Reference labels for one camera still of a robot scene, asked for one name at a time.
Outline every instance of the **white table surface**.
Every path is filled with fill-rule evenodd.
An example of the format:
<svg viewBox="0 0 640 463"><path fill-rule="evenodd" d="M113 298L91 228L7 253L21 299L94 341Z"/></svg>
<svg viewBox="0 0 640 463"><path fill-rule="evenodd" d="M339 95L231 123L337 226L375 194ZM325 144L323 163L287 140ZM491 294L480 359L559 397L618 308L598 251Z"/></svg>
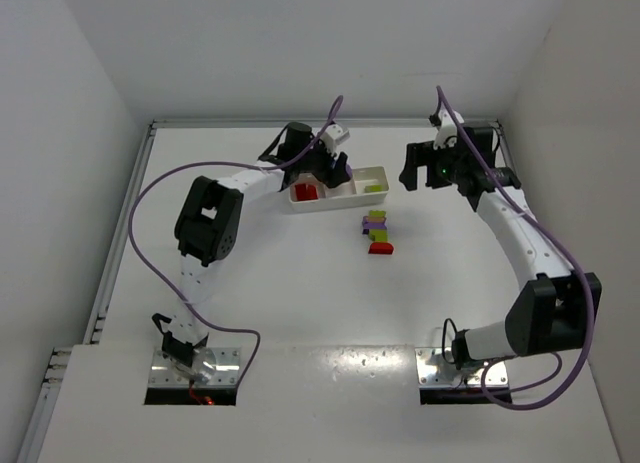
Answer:
<svg viewBox="0 0 640 463"><path fill-rule="evenodd" d="M252 162L276 133L160 129L145 184L192 161ZM351 133L344 148L351 165L387 170L383 209L394 254L367 254L360 234L367 208L291 214L284 195L246 206L209 311L218 324L261 331L262 349L237 406L165 407L143 405L160 344L150 317L171 312L176 300L127 244L100 345L74 349L41 463L618 461L588 369L560 400L535 412L420 406L413 347L438 345L445 317L465 328L502 319L518 293L515 277L455 189L409 193L397 182L406 143L430 139L431 129ZM174 280L173 226L192 180L234 171L189 170L141 205L141 247ZM245 361L253 342L216 333L209 339L210 346L241 346ZM566 366L574 358L569 353ZM510 363L511 384L544 376L553 363L545 356Z"/></svg>

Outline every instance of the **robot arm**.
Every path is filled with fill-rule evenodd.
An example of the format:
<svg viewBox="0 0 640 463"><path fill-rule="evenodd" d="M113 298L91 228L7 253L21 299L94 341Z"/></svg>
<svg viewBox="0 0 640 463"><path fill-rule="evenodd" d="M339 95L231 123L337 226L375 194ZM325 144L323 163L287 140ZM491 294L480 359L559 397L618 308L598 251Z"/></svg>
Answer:
<svg viewBox="0 0 640 463"><path fill-rule="evenodd" d="M180 290L191 306L211 299L220 260L235 245L244 204L287 189L301 173L313 174L329 188L351 179L347 155L338 154L338 146L349 138L349 130L332 124L301 157L313 137L311 127L289 123L259 157L255 166L265 171L244 170L218 180L200 176L193 181L174 230L182 258ZM153 321L163 335L163 352L183 371L197 377L202 363L199 348L206 345L208 330L179 303L172 317L155 314Z"/></svg>
<svg viewBox="0 0 640 463"><path fill-rule="evenodd" d="M489 225L514 269L520 294L506 318L482 328L462 330L452 342L458 369L500 357L530 356L581 348L586 331L584 295L571 265L522 215L517 214L482 170L468 147L458 143L446 110L431 117L436 139L407 145L400 181L417 188L417 169L427 167L427 187L457 185L471 208ZM521 184L510 168L496 168L493 128L465 127L494 176L509 196L533 217ZM598 278L587 274L595 310L602 291Z"/></svg>

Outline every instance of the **red wire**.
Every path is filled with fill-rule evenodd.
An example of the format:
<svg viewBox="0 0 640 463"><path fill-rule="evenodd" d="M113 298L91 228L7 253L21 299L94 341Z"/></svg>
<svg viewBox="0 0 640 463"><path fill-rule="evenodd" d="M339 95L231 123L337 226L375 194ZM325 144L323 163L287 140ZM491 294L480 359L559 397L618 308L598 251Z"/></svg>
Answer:
<svg viewBox="0 0 640 463"><path fill-rule="evenodd" d="M195 400L199 405L202 405L202 401L200 400L200 397L198 395L195 394L195 392L193 391L193 383L189 383L189 396Z"/></svg>

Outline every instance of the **green block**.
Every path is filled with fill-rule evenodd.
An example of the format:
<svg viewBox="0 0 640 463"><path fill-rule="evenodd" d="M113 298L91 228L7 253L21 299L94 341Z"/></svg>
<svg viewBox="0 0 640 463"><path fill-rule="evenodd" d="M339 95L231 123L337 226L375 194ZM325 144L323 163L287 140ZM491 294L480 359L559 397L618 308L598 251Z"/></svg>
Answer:
<svg viewBox="0 0 640 463"><path fill-rule="evenodd" d="M377 193L382 191L382 185L369 185L364 187L365 193Z"/></svg>
<svg viewBox="0 0 640 463"><path fill-rule="evenodd" d="M387 230L369 230L369 238L376 243L387 243Z"/></svg>

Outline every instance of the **white enclosure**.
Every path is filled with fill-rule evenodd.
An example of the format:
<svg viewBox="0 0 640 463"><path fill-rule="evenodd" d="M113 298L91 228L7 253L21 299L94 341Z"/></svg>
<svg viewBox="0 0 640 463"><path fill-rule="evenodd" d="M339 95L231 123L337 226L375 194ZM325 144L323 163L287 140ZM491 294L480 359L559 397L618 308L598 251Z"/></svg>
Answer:
<svg viewBox="0 0 640 463"><path fill-rule="evenodd" d="M205 159L212 146L221 159L247 161L278 130L158 129L142 185ZM344 149L354 165L384 161L398 175L402 142L434 134L423 125L352 125ZM181 265L168 236L185 193L199 175L233 173L178 173L140 204L138 243L173 281ZM387 210L391 256L367 254L361 221L369 208L295 214L285 194L243 205L234 250L214 263L213 297L198 306L219 324L262 333L235 407L143 405L160 343L150 316L172 315L177 301L127 243L100 344L74 350L39 463L155 463L159 455L228 463L615 463L588 368L556 404L526 416L494 405L420 404L414 347L438 345L448 316L479 326L504 318L519 286L491 229L455 188L408 192L397 178L389 188L376 208ZM245 363L254 341L212 332L208 344L240 347ZM575 353L564 354L566 368ZM553 358L507 366L517 387L547 375Z"/></svg>
<svg viewBox="0 0 640 463"><path fill-rule="evenodd" d="M319 118L338 93L342 116L424 117L437 84L505 119L539 219L602 278L591 363L634 461L638 1L0 0L0 461L51 349L81 342L152 119Z"/></svg>
<svg viewBox="0 0 640 463"><path fill-rule="evenodd" d="M145 119L504 111L563 0L67 0Z"/></svg>

